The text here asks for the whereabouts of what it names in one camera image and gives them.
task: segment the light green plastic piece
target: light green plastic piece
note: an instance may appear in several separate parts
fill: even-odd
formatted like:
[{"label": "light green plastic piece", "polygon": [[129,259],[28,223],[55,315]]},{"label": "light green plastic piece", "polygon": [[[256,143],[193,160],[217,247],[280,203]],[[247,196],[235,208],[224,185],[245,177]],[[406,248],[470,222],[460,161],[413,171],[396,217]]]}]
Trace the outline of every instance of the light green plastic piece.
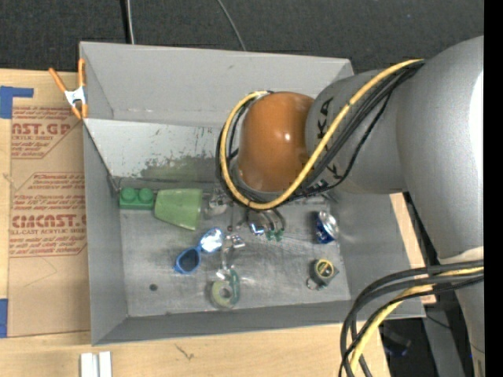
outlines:
[{"label": "light green plastic piece", "polygon": [[185,229],[196,230],[199,225],[203,190],[173,188],[159,190],[154,207],[157,219]]},{"label": "light green plastic piece", "polygon": [[124,210],[151,210],[154,208],[154,193],[150,188],[122,188],[119,207]]}]

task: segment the wire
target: wire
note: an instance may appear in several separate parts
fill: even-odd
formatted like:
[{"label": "wire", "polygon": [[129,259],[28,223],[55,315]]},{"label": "wire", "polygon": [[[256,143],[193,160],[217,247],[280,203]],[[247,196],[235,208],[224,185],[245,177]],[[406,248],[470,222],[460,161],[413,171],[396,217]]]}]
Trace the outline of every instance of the wire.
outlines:
[{"label": "wire", "polygon": [[440,325],[441,327],[447,328],[448,330],[452,330],[452,328],[449,327],[449,325],[441,323],[440,321],[436,320],[435,318],[433,318],[429,314],[426,314],[426,318],[428,318],[432,323],[435,323],[437,325]]},{"label": "wire", "polygon": [[351,110],[351,108],[360,100],[362,97],[369,92],[372,88],[374,88],[379,82],[381,82],[383,79],[388,77],[390,74],[393,74],[397,70],[400,70],[401,68],[404,68],[412,63],[416,63],[421,60],[408,60],[400,64],[396,64],[394,66],[389,67],[388,69],[380,72],[378,75],[373,77],[370,81],[368,81],[358,92],[349,100],[349,102],[341,109],[339,114],[334,118],[332,124],[330,125],[329,129],[327,130],[325,136],[321,139],[319,142],[318,146],[314,150],[313,154],[307,161],[306,165],[304,165],[304,168],[300,171],[299,175],[297,178],[294,180],[294,182],[288,187],[279,197],[276,199],[273,199],[272,201],[268,203],[260,203],[256,201],[251,201],[247,197],[243,196],[243,194],[240,193],[240,191],[237,189],[236,185],[233,183],[232,179],[230,178],[229,175],[229,169],[227,166],[227,161],[226,161],[226,140],[227,140],[227,134],[229,133],[229,128],[230,124],[233,121],[233,117],[236,115],[238,111],[241,110],[242,106],[249,101],[256,99],[257,96],[260,96],[265,93],[265,91],[259,91],[258,93],[251,93],[247,95],[243,100],[238,102],[238,104],[234,107],[234,109],[231,111],[229,114],[229,117],[226,120],[226,123],[223,127],[222,130],[222,140],[220,141],[219,145],[219,150],[220,150],[220,167],[222,168],[222,176],[224,178],[225,183],[227,184],[228,189],[232,193],[232,195],[240,201],[242,204],[244,204],[247,207],[253,208],[255,210],[269,210],[270,208],[277,207],[279,204],[283,203],[289,196],[293,194],[293,192],[299,187],[299,185],[303,182],[303,180],[306,178],[307,174],[311,171],[314,163],[320,156],[321,152],[325,148],[325,146],[328,144],[329,139],[332,137],[332,135],[336,132],[337,128],[339,127],[340,123],[343,121],[344,117],[346,114]]},{"label": "wire", "polygon": [[[435,286],[433,287],[433,289],[431,291],[425,291],[425,292],[418,292],[418,293],[415,293],[415,294],[411,294],[411,295],[408,295],[406,297],[403,297],[403,298],[400,298],[400,299],[397,299],[399,301],[403,301],[403,300],[406,300],[406,299],[410,299],[410,298],[418,298],[420,296],[427,296],[427,295],[431,295],[431,294],[438,294],[438,293],[443,293],[443,292],[446,292],[446,291],[454,291],[454,290],[457,290],[457,289],[461,289],[463,287],[469,287],[469,286],[472,286],[474,284],[478,284],[479,282],[482,282],[483,281],[483,276],[479,276],[479,277],[476,277],[476,278],[473,278],[471,280],[467,280],[465,282],[460,282],[459,284],[455,284],[455,285],[449,285],[449,286],[442,286],[442,287],[439,287],[439,286]],[[368,320],[367,322],[365,323],[365,325],[363,326],[363,328],[361,329],[361,332],[360,332],[360,335],[361,336],[361,333],[366,331],[366,329],[368,328],[369,326],[369,322],[371,320],[373,320],[377,314],[385,309],[387,306],[389,306],[390,304],[392,304],[394,301],[391,301],[389,303],[387,303],[386,305],[380,307]],[[357,339],[359,339],[359,336],[357,336],[355,338],[355,340],[351,343],[350,347],[347,349],[347,350],[343,350],[341,353],[343,353],[343,361],[341,362],[341,365],[340,365],[340,369],[339,369],[339,374],[338,376],[341,377],[342,376],[342,370],[343,368],[346,369],[346,373],[349,377],[354,377],[354,373],[352,372],[351,370],[351,367],[349,365],[349,363],[347,362],[347,359],[349,357],[349,354],[350,354],[350,351],[353,350],[353,348],[355,347],[356,343],[357,343]]]},{"label": "wire", "polygon": [[[405,271],[400,271],[397,273],[393,273],[388,276],[384,276],[383,278],[380,278],[379,280],[373,282],[370,284],[366,289],[364,289],[356,298],[354,301],[354,304],[347,314],[346,320],[343,323],[343,329],[341,331],[340,335],[340,352],[345,353],[347,351],[346,349],[346,341],[347,341],[347,329],[348,329],[348,324],[351,324],[351,334],[353,335],[353,340],[357,339],[357,313],[358,311],[363,308],[364,305],[369,303],[375,298],[379,298],[382,295],[392,293],[397,290],[402,290],[408,287],[412,286],[417,286],[418,284],[425,284],[427,282],[439,282],[439,280],[433,280],[433,279],[422,279],[419,280],[419,282],[414,282],[413,280],[408,280],[405,282],[396,282],[397,280],[402,280],[405,278],[411,278],[411,277],[418,277],[424,274],[432,275],[434,276],[435,274],[438,273],[443,273],[443,272],[448,272],[448,271],[455,271],[459,269],[466,269],[467,267],[480,267],[483,265],[483,260],[476,260],[476,261],[471,261],[471,262],[462,262],[462,263],[453,263],[453,264],[445,264],[445,265],[430,265],[427,267],[422,267],[422,268],[417,268],[417,269],[407,269]],[[445,281],[451,281],[450,276],[447,277],[447,279],[443,280]],[[362,368],[365,372],[366,364],[365,360],[363,357],[360,359],[360,364],[362,365]]]},{"label": "wire", "polygon": [[216,1],[220,5],[220,8],[222,9],[223,13],[226,15],[227,20],[229,21],[230,26],[233,28],[234,34],[236,34],[237,40],[239,41],[239,43],[241,45],[241,48],[246,52],[247,49],[246,49],[246,46],[244,45],[243,39],[241,38],[241,35],[240,35],[239,31],[237,30],[236,25],[234,24],[233,19],[230,17],[229,12],[227,11],[226,7],[223,5],[222,0],[216,0]]},{"label": "wire", "polygon": [[[347,124],[347,126],[344,127],[343,131],[340,133],[336,141],[333,142],[332,146],[330,149],[326,152],[326,154],[323,156],[322,160],[320,163],[316,166],[315,169],[310,173],[309,177],[306,180],[307,185],[311,185],[321,174],[321,172],[330,164],[330,162],[333,160],[337,152],[343,147],[345,142],[349,139],[349,137],[353,134],[353,132],[357,129],[357,127],[362,123],[362,121],[366,118],[366,116],[384,99],[386,98],[387,100],[385,101],[383,107],[378,111],[377,115],[374,118],[374,122],[370,125],[370,127],[367,129],[367,133],[365,135],[365,140],[368,137],[368,134],[370,134],[370,131],[372,131],[373,127],[377,123],[377,120],[381,117],[384,109],[386,108],[387,102],[389,101],[389,97],[391,94],[395,91],[396,87],[399,85],[403,84],[407,79],[412,77],[414,74],[416,74],[417,70],[419,70],[420,67],[424,62],[418,61],[416,63],[412,63],[410,66],[407,66],[407,68],[403,68],[399,71],[397,71],[396,75],[394,78],[391,77],[389,82],[383,82],[381,85],[379,85],[377,88],[374,88],[373,91],[369,94],[369,96],[365,99],[365,101],[360,105],[359,108],[356,110],[356,114],[353,116],[353,118],[350,120],[350,122]],[[363,142],[358,146],[358,151],[362,147]],[[346,172],[344,176],[341,177],[342,180],[339,180],[337,185],[342,183],[343,179],[347,177],[349,172]]]},{"label": "wire", "polygon": [[136,41],[134,40],[134,32],[133,32],[133,17],[131,15],[131,0],[126,0],[126,7],[127,7],[127,30],[129,32],[129,40],[130,40],[130,44],[134,45],[134,44],[136,44]]},{"label": "wire", "polygon": [[[344,321],[343,324],[343,330],[341,331],[341,337],[340,337],[340,343],[341,343],[341,353],[344,353],[343,357],[343,363],[341,364],[341,369],[340,373],[342,371],[342,367],[344,365],[344,362],[347,362],[347,357],[349,356],[349,352],[354,350],[354,356],[351,359],[351,366],[344,367],[347,369],[347,374],[349,376],[352,375],[352,371],[355,369],[356,364],[358,361],[360,361],[360,364],[364,370],[365,375],[370,375],[368,368],[366,367],[365,361],[363,357],[361,357],[361,353],[363,351],[363,348],[365,347],[366,342],[369,340],[370,335],[372,334],[373,331],[377,328],[377,326],[382,322],[382,320],[389,314],[391,313],[396,307],[398,307],[403,300],[409,297],[409,295],[415,295],[415,294],[431,294],[432,291],[438,292],[441,289],[442,290],[449,290],[453,289],[453,286],[449,286],[448,288],[439,288],[436,286],[436,284],[445,284],[445,283],[453,283],[457,282],[460,280],[463,280],[463,284],[469,283],[470,281],[473,281],[474,278],[476,277],[481,277],[483,278],[483,266],[475,266],[467,269],[467,267],[470,267],[471,265],[480,265],[481,262],[466,262],[466,263],[457,263],[453,264],[454,267],[447,269],[444,268],[444,265],[434,265],[432,267],[429,267],[429,269],[432,272],[438,272],[438,271],[443,271],[442,273],[438,274],[437,276],[429,276],[424,279],[419,279],[419,280],[408,280],[405,282],[399,282],[394,285],[388,285],[382,287],[380,290],[375,290],[377,287],[381,285],[385,285],[390,283],[393,280],[396,280],[397,278],[403,278],[403,277],[411,277],[411,276],[416,276],[417,272],[424,271],[425,269],[428,269],[424,267],[423,269],[411,269],[407,271],[403,271],[400,273],[395,273],[390,276],[386,276],[384,278],[381,278],[377,282],[374,282],[373,284],[369,285],[358,297],[357,300],[355,301],[355,304],[353,305],[353,308],[350,310],[347,319]],[[404,286],[408,286],[408,289],[402,292],[397,298],[389,302],[386,306],[384,306],[381,311],[381,313],[374,315],[367,321],[365,324],[364,328],[356,334],[356,312],[360,310],[367,302],[370,300],[373,300],[376,297],[379,297],[381,295],[385,295],[389,293],[390,291],[396,291],[396,290],[401,290],[403,289]],[[351,322],[351,332],[353,334],[353,342],[351,343],[350,347],[348,349],[345,349],[346,345],[346,340],[347,340],[347,329],[348,329],[348,324]]]}]

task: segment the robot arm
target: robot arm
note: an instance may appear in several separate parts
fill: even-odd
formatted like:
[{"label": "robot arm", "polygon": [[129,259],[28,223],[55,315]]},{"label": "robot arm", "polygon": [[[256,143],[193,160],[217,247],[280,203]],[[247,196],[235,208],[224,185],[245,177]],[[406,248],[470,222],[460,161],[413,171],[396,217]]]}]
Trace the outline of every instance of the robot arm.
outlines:
[{"label": "robot arm", "polygon": [[[390,91],[382,92],[386,86],[375,83],[362,94],[361,101],[373,102],[366,110],[363,104],[348,107],[347,102],[383,74],[378,71],[336,81],[312,104],[309,97],[292,99],[278,93],[267,98],[268,109],[266,98],[258,99],[261,104],[250,107],[241,135],[240,152],[246,156],[238,156],[228,173],[237,189],[248,192],[241,202],[251,206],[254,199],[256,209],[266,209],[263,202],[277,205],[278,196],[290,197],[283,203],[333,186],[353,193],[407,191],[440,262],[483,258],[483,37],[456,45],[425,64],[406,64],[387,75]],[[278,101],[282,105],[288,100],[294,102],[291,110],[296,115],[276,113],[271,122],[267,110],[274,113]],[[336,132],[327,136],[336,122]],[[257,144],[266,137],[270,141]],[[305,148],[299,144],[304,137]],[[323,152],[320,142],[326,142]],[[318,157],[306,164],[305,152]],[[281,178],[271,181],[270,167],[256,166],[260,156],[272,162],[288,159],[274,172],[286,175],[283,185]],[[225,171],[227,162],[222,159]],[[307,169],[305,177],[299,164]],[[293,189],[295,176],[303,183]],[[276,192],[265,188],[272,185]],[[475,373],[485,375],[483,284],[461,289],[457,296]]]}]

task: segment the black cable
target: black cable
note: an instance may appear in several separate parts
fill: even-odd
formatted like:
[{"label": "black cable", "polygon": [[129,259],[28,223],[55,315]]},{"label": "black cable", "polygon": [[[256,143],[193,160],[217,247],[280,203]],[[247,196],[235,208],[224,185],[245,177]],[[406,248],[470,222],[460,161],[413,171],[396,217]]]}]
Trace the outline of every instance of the black cable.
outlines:
[{"label": "black cable", "polygon": [[410,298],[418,298],[420,296],[429,296],[429,295],[438,294],[438,293],[441,293],[444,291],[453,291],[453,290],[461,289],[463,287],[469,287],[474,284],[478,284],[481,281],[483,281],[483,276],[473,277],[473,278],[470,278],[469,280],[466,280],[464,282],[460,282],[459,284],[455,284],[455,285],[449,284],[448,286],[434,286],[430,291],[417,292],[417,293],[413,293],[410,295],[402,296],[401,298],[395,298],[395,299],[391,300],[387,304],[381,306],[376,312],[374,312],[372,314],[372,316],[365,322],[365,324],[362,327],[362,329],[360,330],[360,332],[355,336],[356,340],[353,340],[353,342],[350,344],[350,346],[348,348],[345,347],[346,342],[344,341],[344,343],[343,343],[343,336],[342,336],[343,334],[341,333],[341,354],[343,355],[343,360],[341,362],[340,369],[339,369],[339,377],[342,376],[343,368],[346,370],[348,377],[354,377],[354,373],[351,371],[351,366],[349,365],[349,362],[348,362],[349,355],[351,354],[351,351],[358,344],[358,340],[363,336],[363,334],[365,334],[365,332],[369,328],[369,325],[388,306],[393,305],[397,302],[402,302],[402,301],[408,300]]},{"label": "black cable", "polygon": [[[471,275],[465,275],[464,278],[459,278],[459,276],[447,276],[447,277],[444,276],[443,278],[445,278],[445,280],[442,283],[451,283],[451,282],[455,282],[455,281],[459,281],[459,280],[466,280],[466,279],[471,280],[471,279],[477,277],[478,275],[483,275],[483,272],[481,271],[478,273],[473,273]],[[418,284],[414,284],[414,285],[422,286],[424,284],[431,284],[435,280],[433,278],[424,278],[424,279],[421,278],[420,280],[415,280],[415,281]],[[353,308],[350,310],[350,312],[348,313],[348,315],[346,317],[346,320],[343,323],[343,329],[342,329],[341,338],[340,338],[341,353],[343,351],[343,344],[345,345],[345,342],[347,339],[347,329],[348,329],[347,325],[349,323],[351,323],[351,333],[353,335],[353,339],[355,339],[355,333],[356,333],[356,328],[357,328],[356,327],[357,313],[365,304],[367,304],[368,302],[370,302],[373,299],[378,298],[382,295],[386,295],[388,293],[391,293],[392,291],[402,290],[403,288],[408,288],[408,287],[412,287],[412,286],[413,286],[412,284],[407,286],[407,282],[399,283],[399,284],[395,284],[395,285],[388,285],[387,287],[385,287],[386,288],[385,291],[382,291],[382,290],[381,291],[374,291],[371,294],[367,293],[363,297],[361,297],[362,295],[359,295],[357,298],[357,301],[355,302]]]},{"label": "black cable", "polygon": [[128,15],[128,8],[127,8],[127,0],[119,0],[120,4],[120,16],[122,17],[123,20],[123,30],[124,30],[124,35],[126,38],[126,43],[131,44],[133,40],[131,39],[131,31],[130,31],[130,21],[129,21],[129,15]]},{"label": "black cable", "polygon": [[[384,102],[384,104],[382,105],[381,109],[378,111],[378,113],[376,114],[376,117],[374,117],[373,121],[371,122],[371,124],[369,125],[369,127],[367,127],[367,130],[365,132],[365,134],[362,136],[362,139],[360,140],[360,142],[358,143],[358,146],[357,148],[354,150],[354,153],[353,153],[353,156],[351,157],[350,159],[350,162],[346,168],[346,170],[344,171],[344,174],[343,176],[341,176],[341,178],[337,181],[337,183],[334,183],[332,185],[326,185],[326,186],[323,186],[323,187],[320,187],[320,188],[312,188],[310,189],[310,191],[308,192],[304,192],[304,193],[297,193],[295,194],[294,196],[291,196],[290,198],[288,198],[287,200],[285,200],[285,202],[283,202],[282,204],[280,205],[284,205],[286,203],[291,203],[292,201],[296,201],[298,199],[305,199],[307,197],[310,197],[310,196],[315,196],[317,194],[321,194],[323,192],[326,192],[330,189],[333,189],[334,187],[340,185],[344,180],[346,180],[347,176],[349,175],[349,173],[351,172],[351,169],[353,168],[353,165],[354,163],[356,162],[356,159],[357,159],[357,156],[358,156],[358,153],[360,152],[360,150],[362,149],[364,143],[366,142],[367,138],[369,137],[370,133],[372,132],[373,128],[375,127],[375,125],[377,124],[377,121],[379,120],[379,118],[382,116],[382,114],[384,113],[384,110],[386,109],[387,107],[387,103],[388,101],[390,100],[391,98],[391,94],[393,93],[393,91],[400,85],[402,84],[403,82],[405,82],[407,79],[409,79],[412,75],[414,75],[416,73],[416,71],[418,70],[418,68],[414,68],[413,69],[413,72],[404,72],[402,73],[399,77],[398,77],[398,80],[396,81],[396,83],[394,85],[391,86],[390,89],[388,89],[386,91],[386,95],[385,96],[382,96],[382,97],[377,97],[377,102],[369,109],[369,112],[371,112],[379,103],[380,101],[382,101],[382,99],[386,99],[386,101]],[[334,151],[329,151],[327,152],[327,154],[324,155],[323,157],[323,160],[316,166],[316,168],[313,170],[314,173],[314,176],[310,176],[309,177],[309,181],[307,182],[307,185],[309,185],[310,183],[312,183],[315,178],[317,178],[319,176],[319,174],[321,174],[321,172],[328,166],[329,162],[332,161],[333,159],[333,156],[332,155],[335,155],[339,150],[340,148],[342,148],[342,145],[338,147],[337,150],[334,150]]]},{"label": "black cable", "polygon": [[428,313],[426,313],[426,318],[428,318],[432,323],[435,323],[437,325],[440,325],[441,327],[447,328],[448,330],[452,330],[452,328],[449,327],[449,325],[441,323],[440,321],[438,321],[435,318],[433,318],[432,316],[430,316]]},{"label": "black cable", "polygon": [[338,138],[334,141],[330,149],[323,156],[320,163],[308,176],[306,184],[310,185],[313,183],[321,172],[330,164],[332,159],[335,157],[337,152],[342,148],[344,143],[347,141],[349,136],[357,129],[363,119],[388,95],[391,94],[396,87],[404,83],[407,79],[412,77],[417,70],[424,64],[423,61],[413,63],[406,68],[400,68],[394,74],[389,75],[387,78],[382,80],[379,85],[372,89],[372,92],[367,95],[367,97],[362,101],[360,105],[356,103],[357,114],[353,116],[351,121],[344,127],[344,130]]},{"label": "black cable", "polygon": [[366,132],[364,133],[364,135],[362,136],[362,139],[359,141],[356,149],[354,150],[354,153],[353,153],[353,156],[351,157],[348,165],[347,165],[347,168],[346,170],[344,171],[344,174],[341,176],[341,178],[334,184],[331,184],[331,185],[326,185],[326,186],[323,186],[323,187],[320,187],[320,188],[315,188],[315,189],[312,189],[311,191],[307,192],[307,193],[304,193],[304,194],[299,194],[299,195],[295,195],[295,196],[292,196],[290,198],[288,198],[287,200],[285,200],[285,202],[283,202],[282,204],[280,205],[284,205],[286,203],[291,203],[292,201],[296,201],[298,199],[304,199],[304,198],[307,198],[307,197],[311,197],[311,196],[315,196],[317,194],[321,194],[323,192],[327,192],[328,190],[331,190],[333,189],[334,187],[337,187],[338,185],[340,185],[343,181],[346,180],[347,176],[349,175],[349,173],[351,172],[352,168],[353,168],[353,165],[354,163],[356,162],[356,159],[358,157],[358,153],[360,152],[360,150],[362,149],[364,143],[367,141],[367,138],[369,137],[369,135],[372,133],[372,130],[373,128],[375,127],[375,125],[377,124],[377,122],[379,121],[380,117],[382,116],[382,114],[384,113],[384,111],[386,110],[386,107],[387,107],[387,103],[388,101],[390,100],[391,98],[391,93],[393,92],[393,90],[386,96],[386,101],[384,102],[384,104],[382,105],[381,109],[377,112],[376,114],[376,117],[374,117],[373,121],[370,123],[369,127],[367,127],[367,130]]},{"label": "black cable", "polygon": [[234,23],[233,19],[231,18],[229,12],[227,11],[226,7],[223,5],[222,0],[216,0],[218,5],[220,5],[220,8],[222,9],[223,13],[226,15],[227,20],[229,21],[230,26],[234,30],[234,34],[237,37],[237,40],[239,41],[241,48],[243,51],[246,52],[246,46],[244,45],[243,39],[241,38],[241,35],[239,31],[237,30],[236,24]]},{"label": "black cable", "polygon": [[[422,267],[420,269],[408,269],[408,270],[401,271],[398,273],[393,273],[391,275],[385,276],[385,277],[380,278],[379,280],[373,282],[358,295],[350,312],[347,315],[346,320],[344,321],[343,330],[341,332],[341,338],[340,338],[341,353],[343,350],[343,344],[345,345],[345,342],[347,340],[347,324],[349,324],[351,322],[351,324],[354,325],[354,329],[356,328],[356,313],[366,303],[370,302],[372,299],[377,298],[381,295],[386,295],[388,293],[391,293],[393,291],[396,291],[396,290],[399,290],[402,288],[411,287],[412,284],[410,284],[411,281],[406,281],[405,283],[401,283],[400,285],[398,285],[398,284],[387,285],[387,286],[385,286],[386,290],[384,290],[384,291],[383,290],[378,291],[377,290],[378,287],[384,286],[386,284],[389,284],[390,282],[400,280],[400,279],[403,279],[406,277],[419,276],[419,275],[422,275],[425,273],[429,273],[429,274],[443,273],[443,272],[447,272],[447,271],[454,271],[454,270],[465,269],[465,268],[475,268],[475,267],[480,267],[480,266],[483,266],[483,260],[445,264],[445,265],[432,265],[432,266],[428,266],[428,267]],[[426,283],[427,280],[428,279],[425,278],[425,279],[420,279],[420,280],[416,280],[416,281],[420,282],[420,285],[421,285],[421,284]],[[360,363],[361,363],[362,368],[365,372],[365,360],[362,358],[362,361]]]}]

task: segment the small metal part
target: small metal part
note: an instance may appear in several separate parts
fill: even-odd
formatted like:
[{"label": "small metal part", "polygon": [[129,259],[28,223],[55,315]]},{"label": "small metal part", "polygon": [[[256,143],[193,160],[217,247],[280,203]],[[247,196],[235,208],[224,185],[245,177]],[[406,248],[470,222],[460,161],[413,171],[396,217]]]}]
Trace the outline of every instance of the small metal part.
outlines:
[{"label": "small metal part", "polygon": [[316,218],[316,237],[321,244],[330,243],[339,237],[337,220],[324,210],[321,210]]},{"label": "small metal part", "polygon": [[216,280],[211,283],[211,300],[218,308],[232,309],[240,297],[240,284],[237,272],[231,266],[231,254],[235,249],[245,246],[239,235],[226,236],[220,250],[222,264],[217,271]]},{"label": "small metal part", "polygon": [[327,287],[338,273],[339,270],[331,261],[325,258],[314,260],[311,263],[310,276],[307,278],[306,285],[313,291],[320,291]]},{"label": "small metal part", "polygon": [[229,235],[224,239],[222,249],[220,250],[220,258],[222,261],[221,269],[217,272],[217,275],[221,271],[225,273],[225,271],[230,269],[230,263],[232,259],[232,254],[235,249],[242,248],[246,245],[246,243],[241,239],[239,235]]},{"label": "small metal part", "polygon": [[207,202],[207,207],[204,208],[204,215],[211,218],[223,214],[227,211],[229,202],[229,197],[222,190],[216,188]]},{"label": "small metal part", "polygon": [[256,236],[265,235],[268,240],[280,241],[285,231],[285,218],[278,210],[248,210],[246,221],[251,232]]}]

